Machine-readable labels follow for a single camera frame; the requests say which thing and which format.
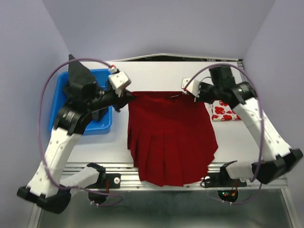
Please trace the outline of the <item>white red poppy skirt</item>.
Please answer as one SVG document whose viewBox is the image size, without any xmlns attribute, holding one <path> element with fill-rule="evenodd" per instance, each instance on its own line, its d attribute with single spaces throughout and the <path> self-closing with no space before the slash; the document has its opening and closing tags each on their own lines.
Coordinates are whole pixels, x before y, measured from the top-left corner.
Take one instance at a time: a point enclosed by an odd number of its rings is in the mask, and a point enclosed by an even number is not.
<svg viewBox="0 0 304 228">
<path fill-rule="evenodd" d="M 222 101 L 214 101 L 212 104 L 208 104 L 208 111 L 211 120 L 214 122 L 241 120 L 230 106 Z"/>
</svg>

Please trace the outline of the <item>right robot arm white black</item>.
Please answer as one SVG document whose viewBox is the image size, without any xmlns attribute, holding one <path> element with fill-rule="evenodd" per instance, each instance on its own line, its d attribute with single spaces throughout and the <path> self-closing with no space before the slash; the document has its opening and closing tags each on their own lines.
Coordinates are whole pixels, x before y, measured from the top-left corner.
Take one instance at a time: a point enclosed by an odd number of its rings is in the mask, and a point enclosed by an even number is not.
<svg viewBox="0 0 304 228">
<path fill-rule="evenodd" d="M 220 183 L 230 185 L 235 179 L 251 179 L 268 184 L 291 171 L 304 155 L 300 149 L 293 149 L 275 129 L 261 108 L 254 87 L 248 81 L 235 82 L 232 68 L 245 74 L 232 64 L 217 63 L 204 68 L 210 73 L 211 84 L 196 80 L 198 74 L 195 74 L 184 89 L 193 94 L 197 102 L 228 104 L 259 147 L 256 162 L 232 161 L 222 166 L 218 177 Z"/>
</svg>

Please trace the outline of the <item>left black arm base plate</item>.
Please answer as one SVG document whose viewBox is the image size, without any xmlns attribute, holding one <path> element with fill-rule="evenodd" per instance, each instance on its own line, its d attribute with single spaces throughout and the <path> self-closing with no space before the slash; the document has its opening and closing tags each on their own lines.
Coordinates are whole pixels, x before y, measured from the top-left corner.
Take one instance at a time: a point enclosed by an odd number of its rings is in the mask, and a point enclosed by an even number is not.
<svg viewBox="0 0 304 228">
<path fill-rule="evenodd" d="M 104 173 L 100 174 L 97 181 L 87 188 L 89 189 L 119 189 L 121 175 L 119 173 Z"/>
</svg>

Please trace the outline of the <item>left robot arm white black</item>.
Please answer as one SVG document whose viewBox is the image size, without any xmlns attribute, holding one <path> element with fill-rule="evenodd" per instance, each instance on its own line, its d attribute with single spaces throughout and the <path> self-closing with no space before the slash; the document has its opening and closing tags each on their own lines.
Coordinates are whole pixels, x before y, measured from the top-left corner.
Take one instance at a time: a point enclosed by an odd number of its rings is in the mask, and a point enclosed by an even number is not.
<svg viewBox="0 0 304 228">
<path fill-rule="evenodd" d="M 88 191 L 89 187 L 101 187 L 106 183 L 106 169 L 96 163 L 89 163 L 77 174 L 61 178 L 73 148 L 95 115 L 103 114 L 110 106 L 118 111 L 134 98 L 127 89 L 119 91 L 109 81 L 106 85 L 103 89 L 95 80 L 65 84 L 63 93 L 67 100 L 57 113 L 46 152 L 33 178 L 18 189 L 19 197 L 48 212 L 60 214 L 80 190 Z"/>
</svg>

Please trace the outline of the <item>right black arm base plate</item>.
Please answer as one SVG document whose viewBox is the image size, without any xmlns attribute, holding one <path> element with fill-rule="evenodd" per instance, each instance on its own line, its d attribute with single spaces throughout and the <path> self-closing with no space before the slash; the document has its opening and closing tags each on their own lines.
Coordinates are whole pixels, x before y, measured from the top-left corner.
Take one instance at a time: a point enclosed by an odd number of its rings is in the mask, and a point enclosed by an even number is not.
<svg viewBox="0 0 304 228">
<path fill-rule="evenodd" d="M 236 185 L 238 187 L 246 187 L 247 183 L 241 182 L 240 179 L 231 179 L 220 172 L 208 172 L 207 176 L 202 180 L 201 185 L 204 188 L 232 188 Z"/>
</svg>

